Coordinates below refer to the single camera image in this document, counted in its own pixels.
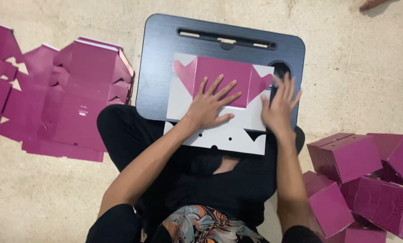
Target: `black pants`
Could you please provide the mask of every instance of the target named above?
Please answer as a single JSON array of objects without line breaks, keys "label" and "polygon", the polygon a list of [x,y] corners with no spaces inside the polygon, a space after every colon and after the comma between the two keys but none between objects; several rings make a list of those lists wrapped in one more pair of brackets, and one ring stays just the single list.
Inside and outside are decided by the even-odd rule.
[{"label": "black pants", "polygon": [[[135,107],[126,105],[105,108],[97,125],[120,172],[164,131],[163,121],[147,120]],[[305,135],[297,127],[298,152],[304,141]],[[232,171],[213,175],[224,155],[240,161]],[[172,212],[186,205],[215,208],[255,229],[264,220],[264,202],[276,191],[276,168],[277,144],[273,134],[266,137],[264,156],[181,146],[134,207],[148,236]]]}]

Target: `black lap desk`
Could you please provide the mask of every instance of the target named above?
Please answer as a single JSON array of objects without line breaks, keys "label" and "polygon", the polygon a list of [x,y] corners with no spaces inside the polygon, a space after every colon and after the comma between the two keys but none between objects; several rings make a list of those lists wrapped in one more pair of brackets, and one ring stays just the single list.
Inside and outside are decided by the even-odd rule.
[{"label": "black lap desk", "polygon": [[[236,40],[236,43],[223,43],[218,38]],[[146,119],[173,121],[166,116],[176,52],[274,66],[278,77],[290,71],[296,78],[295,92],[301,90],[305,44],[299,37],[154,14],[146,20],[136,100],[137,111]],[[296,126],[297,112],[298,107],[292,112],[292,128]]]}]

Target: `floor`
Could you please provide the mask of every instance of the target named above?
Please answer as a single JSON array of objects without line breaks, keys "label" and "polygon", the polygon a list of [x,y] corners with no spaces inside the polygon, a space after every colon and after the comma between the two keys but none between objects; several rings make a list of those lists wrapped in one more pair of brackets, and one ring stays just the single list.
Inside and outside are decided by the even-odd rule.
[{"label": "floor", "polygon": [[[307,48],[298,120],[307,142],[340,131],[403,134],[403,0],[361,14],[363,1],[1,0],[0,24],[23,52],[79,36],[120,44],[136,71],[154,13],[296,35]],[[313,169],[306,148],[299,157],[303,171]],[[83,242],[117,174],[108,155],[104,163],[31,155],[0,136],[0,243]],[[280,242],[275,201],[259,230]]]}]

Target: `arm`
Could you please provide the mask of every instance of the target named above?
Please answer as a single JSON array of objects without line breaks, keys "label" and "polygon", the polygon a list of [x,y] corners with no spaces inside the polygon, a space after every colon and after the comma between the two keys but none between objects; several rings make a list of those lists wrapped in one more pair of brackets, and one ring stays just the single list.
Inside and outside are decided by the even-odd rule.
[{"label": "arm", "polygon": [[219,109],[222,106],[240,96],[239,92],[219,101],[236,85],[234,80],[217,94],[213,94],[222,79],[223,75],[220,75],[204,93],[207,77],[204,78],[198,94],[185,116],[169,132],[129,163],[108,187],[102,198],[98,218],[116,205],[130,204],[133,206],[161,173],[172,154],[196,130],[218,125],[234,117],[233,114],[218,117]]},{"label": "arm", "polygon": [[278,144],[277,184],[278,184],[278,217],[283,234],[295,225],[309,227],[311,208],[308,203],[302,171],[297,158],[295,133],[290,128],[291,110],[301,97],[299,92],[294,95],[294,79],[285,75],[282,82],[274,79],[278,89],[270,104],[263,97],[262,118],[266,126],[275,134]]}]

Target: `graphic t-shirt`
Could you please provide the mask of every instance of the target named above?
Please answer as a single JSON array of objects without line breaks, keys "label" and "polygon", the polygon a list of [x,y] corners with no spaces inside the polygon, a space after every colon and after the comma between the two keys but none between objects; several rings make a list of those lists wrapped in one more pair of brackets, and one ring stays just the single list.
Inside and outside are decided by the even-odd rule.
[{"label": "graphic t-shirt", "polygon": [[[120,204],[105,212],[90,228],[87,243],[140,242],[141,227],[131,205]],[[229,219],[221,212],[200,205],[185,206],[168,216],[153,236],[145,242],[188,243],[265,243],[263,236],[242,221]],[[304,226],[293,226],[283,243],[321,243],[318,236]]]}]

